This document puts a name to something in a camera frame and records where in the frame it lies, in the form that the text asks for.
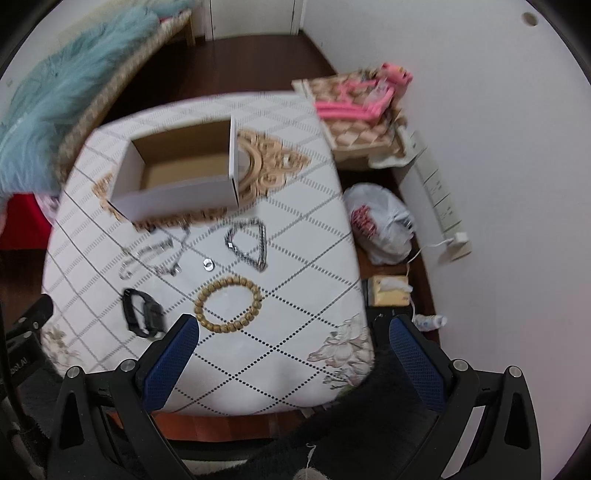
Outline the white cardboard box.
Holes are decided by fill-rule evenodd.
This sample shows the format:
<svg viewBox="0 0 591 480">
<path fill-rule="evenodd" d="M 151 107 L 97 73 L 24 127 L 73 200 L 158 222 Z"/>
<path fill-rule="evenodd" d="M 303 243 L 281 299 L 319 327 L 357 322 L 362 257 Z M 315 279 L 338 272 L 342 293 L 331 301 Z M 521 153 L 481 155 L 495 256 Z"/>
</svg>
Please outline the white cardboard box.
<svg viewBox="0 0 591 480">
<path fill-rule="evenodd" d="M 130 222 L 238 207 L 235 120 L 225 117 L 130 140 L 107 199 Z"/>
</svg>

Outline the white door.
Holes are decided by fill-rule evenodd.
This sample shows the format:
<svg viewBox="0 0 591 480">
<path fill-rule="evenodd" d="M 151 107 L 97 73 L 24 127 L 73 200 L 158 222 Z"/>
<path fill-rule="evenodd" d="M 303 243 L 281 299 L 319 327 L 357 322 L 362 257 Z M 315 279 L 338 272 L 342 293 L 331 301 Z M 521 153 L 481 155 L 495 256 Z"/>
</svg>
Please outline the white door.
<svg viewBox="0 0 591 480">
<path fill-rule="evenodd" d="M 204 1 L 207 40 L 246 35 L 296 35 L 304 18 L 301 0 Z"/>
</svg>

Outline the bed with patterned mattress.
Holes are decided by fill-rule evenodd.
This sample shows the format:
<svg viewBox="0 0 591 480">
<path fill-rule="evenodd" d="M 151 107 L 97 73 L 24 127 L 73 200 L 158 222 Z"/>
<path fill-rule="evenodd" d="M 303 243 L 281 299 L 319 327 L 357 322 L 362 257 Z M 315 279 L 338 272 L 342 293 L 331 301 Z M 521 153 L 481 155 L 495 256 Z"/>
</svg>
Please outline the bed with patterned mattress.
<svg viewBox="0 0 591 480">
<path fill-rule="evenodd" d="M 60 186 L 65 184 L 87 138 L 102 122 L 133 76 L 150 57 L 180 32 L 186 33 L 189 45 L 194 44 L 192 11 L 189 8 L 165 18 L 155 32 L 143 40 L 127 56 L 125 61 L 108 77 L 105 85 L 92 97 L 89 106 L 65 135 L 57 150 L 55 174 Z"/>
</svg>

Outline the white wall socket strip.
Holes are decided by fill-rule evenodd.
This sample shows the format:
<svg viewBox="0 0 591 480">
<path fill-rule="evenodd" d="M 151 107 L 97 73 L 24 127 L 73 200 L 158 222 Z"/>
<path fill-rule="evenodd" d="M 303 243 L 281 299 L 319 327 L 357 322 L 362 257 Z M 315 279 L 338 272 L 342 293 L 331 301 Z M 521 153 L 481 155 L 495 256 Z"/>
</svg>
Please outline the white wall socket strip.
<svg viewBox="0 0 591 480">
<path fill-rule="evenodd" d="M 446 238 L 453 238 L 457 232 L 463 232 L 463 229 L 451 190 L 421 133 L 415 130 L 409 139 L 410 146 L 406 148 L 406 152 L 414 153 L 415 156 L 406 166 L 398 170 L 397 181 L 402 184 L 405 177 L 412 172 L 418 175 L 437 216 L 442 233 Z"/>
</svg>

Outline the patterned white tablecloth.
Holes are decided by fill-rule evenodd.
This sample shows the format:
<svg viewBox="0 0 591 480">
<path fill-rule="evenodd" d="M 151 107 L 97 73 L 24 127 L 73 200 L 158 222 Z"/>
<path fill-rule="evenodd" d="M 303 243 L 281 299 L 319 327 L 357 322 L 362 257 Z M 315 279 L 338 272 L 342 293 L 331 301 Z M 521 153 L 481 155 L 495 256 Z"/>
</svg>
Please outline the patterned white tablecloth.
<svg viewBox="0 0 591 480">
<path fill-rule="evenodd" d="M 104 195 L 131 138 L 230 117 L 252 159 L 273 155 L 252 199 L 189 228 L 139 231 Z M 54 303 L 42 345 L 59 372 L 88 373 L 139 357 L 126 326 L 126 288 L 158 302 L 167 324 L 206 287 L 209 327 L 165 408 L 238 416 L 322 406 L 374 365 L 361 277 L 342 189 L 307 100 L 271 92 L 156 107 L 96 129 L 63 189 L 42 287 Z"/>
</svg>

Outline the pink panther plush toy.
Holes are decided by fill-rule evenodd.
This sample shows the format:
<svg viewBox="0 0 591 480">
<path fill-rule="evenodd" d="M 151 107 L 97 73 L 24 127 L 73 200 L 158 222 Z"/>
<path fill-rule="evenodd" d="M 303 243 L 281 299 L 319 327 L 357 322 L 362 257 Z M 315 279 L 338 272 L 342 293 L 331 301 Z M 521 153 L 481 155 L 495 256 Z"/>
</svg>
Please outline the pink panther plush toy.
<svg viewBox="0 0 591 480">
<path fill-rule="evenodd" d="M 405 67 L 385 62 L 374 70 L 356 72 L 331 88 L 332 98 L 315 97 L 314 106 L 322 120 L 360 120 L 377 123 L 397 106 L 414 75 Z"/>
</svg>

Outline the teal fluffy blanket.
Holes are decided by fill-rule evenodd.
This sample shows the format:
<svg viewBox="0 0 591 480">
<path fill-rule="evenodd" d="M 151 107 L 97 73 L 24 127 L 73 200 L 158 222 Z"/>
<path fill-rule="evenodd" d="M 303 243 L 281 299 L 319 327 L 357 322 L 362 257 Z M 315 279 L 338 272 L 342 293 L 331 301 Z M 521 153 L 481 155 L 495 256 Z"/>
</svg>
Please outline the teal fluffy blanket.
<svg viewBox="0 0 591 480">
<path fill-rule="evenodd" d="M 117 70 L 183 11 L 174 4 L 136 5 L 80 33 L 41 61 L 16 89 L 1 121 L 1 194 L 59 191 L 82 133 L 67 140 Z"/>
</svg>

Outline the tissue box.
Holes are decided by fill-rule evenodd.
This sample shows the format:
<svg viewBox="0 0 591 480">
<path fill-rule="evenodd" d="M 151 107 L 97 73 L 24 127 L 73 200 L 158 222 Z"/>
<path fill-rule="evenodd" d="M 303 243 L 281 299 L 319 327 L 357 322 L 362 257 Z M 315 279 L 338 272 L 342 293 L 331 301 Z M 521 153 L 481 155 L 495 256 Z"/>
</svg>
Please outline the tissue box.
<svg viewBox="0 0 591 480">
<path fill-rule="evenodd" d="M 368 280 L 368 304 L 372 307 L 407 307 L 413 287 L 407 276 L 376 275 Z"/>
</svg>

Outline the red bed sheet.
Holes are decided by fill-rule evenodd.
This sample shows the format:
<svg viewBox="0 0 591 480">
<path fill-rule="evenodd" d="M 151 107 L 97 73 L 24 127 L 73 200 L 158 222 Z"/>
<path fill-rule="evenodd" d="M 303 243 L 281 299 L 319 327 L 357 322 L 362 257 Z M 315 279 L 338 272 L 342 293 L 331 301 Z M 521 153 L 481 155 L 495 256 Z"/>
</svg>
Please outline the red bed sheet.
<svg viewBox="0 0 591 480">
<path fill-rule="evenodd" d="M 1 250 L 45 250 L 51 230 L 34 195 L 14 195 L 1 214 Z"/>
</svg>

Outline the checkered beige cushion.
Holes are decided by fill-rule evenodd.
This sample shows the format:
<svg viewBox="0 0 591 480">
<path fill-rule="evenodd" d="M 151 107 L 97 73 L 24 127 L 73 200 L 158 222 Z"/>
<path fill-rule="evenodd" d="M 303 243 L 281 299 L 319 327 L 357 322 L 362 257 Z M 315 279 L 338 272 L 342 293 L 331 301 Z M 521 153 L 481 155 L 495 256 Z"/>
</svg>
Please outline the checkered beige cushion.
<svg viewBox="0 0 591 480">
<path fill-rule="evenodd" d="M 320 96 L 322 99 L 327 96 L 331 99 L 332 86 L 335 86 L 338 81 L 346 80 L 349 76 L 358 77 L 356 72 L 362 70 L 374 69 L 294 80 L 291 86 L 315 108 L 315 97 Z M 410 134 L 407 130 L 408 121 L 400 106 L 401 100 L 402 98 L 397 106 L 389 109 L 377 123 L 370 124 L 360 120 L 322 120 L 318 117 L 335 161 L 367 158 L 372 168 L 389 168 L 408 164 L 414 153 L 406 152 L 406 148 L 410 146 Z"/>
</svg>

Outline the black smart watch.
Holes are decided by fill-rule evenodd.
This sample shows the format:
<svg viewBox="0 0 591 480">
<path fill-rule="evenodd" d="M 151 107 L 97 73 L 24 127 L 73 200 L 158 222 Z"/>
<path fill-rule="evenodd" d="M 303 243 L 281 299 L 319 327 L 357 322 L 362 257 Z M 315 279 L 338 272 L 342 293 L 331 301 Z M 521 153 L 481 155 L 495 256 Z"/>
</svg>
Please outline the black smart watch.
<svg viewBox="0 0 591 480">
<path fill-rule="evenodd" d="M 127 329 L 139 338 L 155 340 L 166 331 L 162 306 L 149 294 L 132 288 L 122 292 L 122 311 Z"/>
</svg>

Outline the small white bottle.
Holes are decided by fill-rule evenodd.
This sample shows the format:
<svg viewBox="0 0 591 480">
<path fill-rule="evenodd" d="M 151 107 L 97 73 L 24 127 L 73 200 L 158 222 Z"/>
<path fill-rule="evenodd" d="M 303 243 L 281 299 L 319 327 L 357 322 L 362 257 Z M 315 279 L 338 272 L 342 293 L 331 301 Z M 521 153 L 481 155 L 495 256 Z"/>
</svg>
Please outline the small white bottle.
<svg viewBox="0 0 591 480">
<path fill-rule="evenodd" d="M 421 332 L 429 332 L 439 330 L 448 323 L 448 318 L 443 315 L 420 315 L 417 314 L 413 318 L 413 323 Z"/>
</svg>

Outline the white plastic bag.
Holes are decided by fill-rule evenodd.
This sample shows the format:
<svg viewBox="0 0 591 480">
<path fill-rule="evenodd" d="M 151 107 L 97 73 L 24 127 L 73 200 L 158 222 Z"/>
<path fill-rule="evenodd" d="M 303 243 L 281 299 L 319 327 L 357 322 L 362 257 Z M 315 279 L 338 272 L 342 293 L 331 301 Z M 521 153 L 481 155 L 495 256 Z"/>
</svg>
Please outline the white plastic bag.
<svg viewBox="0 0 591 480">
<path fill-rule="evenodd" d="M 390 190 L 361 183 L 342 195 L 356 242 L 373 265 L 397 265 L 412 251 L 415 220 Z"/>
</svg>

